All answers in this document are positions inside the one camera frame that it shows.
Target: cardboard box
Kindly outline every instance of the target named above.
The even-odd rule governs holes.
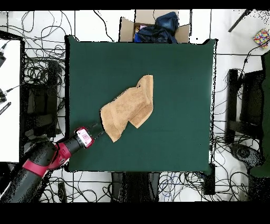
[[[175,12],[178,15],[178,10],[135,10],[134,22],[127,20],[124,17],[120,19],[119,42],[133,42],[133,35],[136,26],[154,25],[155,19],[169,12]],[[189,42],[190,24],[180,26],[175,32],[175,38],[178,43]]]

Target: towel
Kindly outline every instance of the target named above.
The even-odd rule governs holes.
[[[153,76],[143,76],[136,87],[131,87],[100,110],[102,125],[116,142],[127,123],[139,128],[153,111]]]

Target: green mat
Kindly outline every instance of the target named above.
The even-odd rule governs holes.
[[[70,158],[70,171],[208,169],[215,40],[205,44],[77,42],[69,50],[70,131],[100,120],[99,110],[152,74],[153,112],[128,123],[115,143],[103,134]]]

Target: white table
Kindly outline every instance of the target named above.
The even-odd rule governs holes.
[[[0,47],[7,41],[0,40]],[[6,91],[20,84],[20,41],[10,41],[4,49],[6,61],[0,67],[0,88]],[[19,162],[20,140],[20,87],[6,96],[2,109],[12,104],[0,115],[0,162]]]

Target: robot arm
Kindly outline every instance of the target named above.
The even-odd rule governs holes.
[[[47,170],[61,166],[81,148],[90,147],[103,133],[101,125],[91,128],[81,127],[63,143],[40,142],[35,151],[24,163],[10,186],[0,198],[0,203],[30,202]]]

